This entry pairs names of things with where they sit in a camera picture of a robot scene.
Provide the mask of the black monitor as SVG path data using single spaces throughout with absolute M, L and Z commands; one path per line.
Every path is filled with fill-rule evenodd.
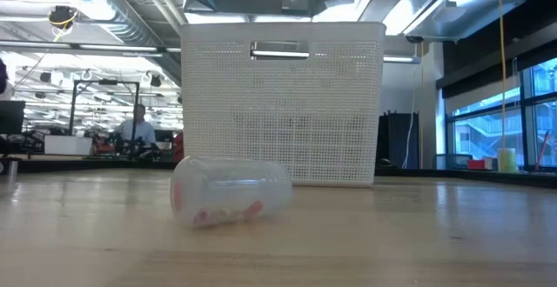
M 21 134 L 25 101 L 0 101 L 0 134 Z

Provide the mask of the person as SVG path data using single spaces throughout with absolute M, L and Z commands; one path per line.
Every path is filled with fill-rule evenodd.
M 155 130 L 144 119 L 145 107 L 140 103 L 136 105 L 135 116 L 123 121 L 115 130 L 124 140 L 141 140 L 146 144 L 156 142 Z

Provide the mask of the yellow-green cup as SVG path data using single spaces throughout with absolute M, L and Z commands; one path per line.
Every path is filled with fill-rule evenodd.
M 497 150 L 498 171 L 501 173 L 515 173 L 518 170 L 515 148 L 500 148 Z

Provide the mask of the strip light fixture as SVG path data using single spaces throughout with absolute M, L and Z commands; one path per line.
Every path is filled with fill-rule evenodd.
M 403 56 L 388 56 L 385 55 L 383 56 L 383 61 L 385 63 L 412 63 L 412 64 L 417 64 L 417 63 L 421 63 L 421 58 L 420 57 L 403 57 Z

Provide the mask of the white perforated plastic basket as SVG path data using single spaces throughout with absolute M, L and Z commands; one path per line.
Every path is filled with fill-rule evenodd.
M 187 24 L 181 39 L 186 155 L 274 161 L 302 185 L 373 183 L 384 24 Z

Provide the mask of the black table frame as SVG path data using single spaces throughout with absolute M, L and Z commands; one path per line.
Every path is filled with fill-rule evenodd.
M 41 160 L 24 159 L 19 162 L 20 173 L 46 173 L 73 170 L 174 170 L 177 163 L 171 162 L 139 162 L 112 159 L 81 159 L 81 160 Z M 394 168 L 376 169 L 379 177 L 438 177 L 459 178 L 472 181 L 483 181 L 497 184 L 511 184 L 535 188 L 557 190 L 557 176 L 534 174 L 511 174 L 491 171 L 472 170 L 401 170 Z

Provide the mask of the black metal rig frame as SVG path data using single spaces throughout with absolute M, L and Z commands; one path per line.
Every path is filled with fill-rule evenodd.
M 132 160 L 132 154 L 135 152 L 135 134 L 136 134 L 136 122 L 138 121 L 138 100 L 139 100 L 139 91 L 140 91 L 140 84 L 139 82 L 125 82 L 125 81 L 118 81 L 117 79 L 108 79 L 102 78 L 97 80 L 74 80 L 73 81 L 73 89 L 71 94 L 71 103 L 70 103 L 70 119 L 69 119 L 69 128 L 68 131 L 70 134 L 73 134 L 74 131 L 74 117 L 75 117 L 75 110 L 76 110 L 76 101 L 77 96 L 80 95 L 83 91 L 79 89 L 79 85 L 81 83 L 85 83 L 86 87 L 89 87 L 92 84 L 99 84 L 99 85 L 113 85 L 116 86 L 118 84 L 122 85 L 134 85 L 136 91 L 132 94 L 134 96 L 133 102 L 133 122 L 132 122 L 132 133 L 131 133 L 131 147 L 130 147 L 130 154 L 128 158 Z

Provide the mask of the white box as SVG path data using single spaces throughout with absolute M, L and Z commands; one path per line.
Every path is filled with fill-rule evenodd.
M 53 155 L 89 156 L 92 139 L 89 137 L 54 136 L 44 138 L 44 153 Z

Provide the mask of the clear vial pink contents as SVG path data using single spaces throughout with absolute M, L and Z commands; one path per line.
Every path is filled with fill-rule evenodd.
M 292 196 L 290 175 L 276 162 L 188 156 L 171 177 L 173 216 L 192 228 L 277 215 Z

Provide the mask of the red chair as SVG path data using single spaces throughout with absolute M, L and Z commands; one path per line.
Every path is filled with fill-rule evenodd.
M 183 146 L 183 133 L 179 132 L 173 138 L 172 145 L 173 161 L 179 162 L 184 158 L 184 146 Z

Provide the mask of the black folding panels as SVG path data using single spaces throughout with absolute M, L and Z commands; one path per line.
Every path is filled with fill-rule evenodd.
M 398 169 L 419 168 L 419 115 L 388 111 L 379 117 L 376 163 L 386 158 Z

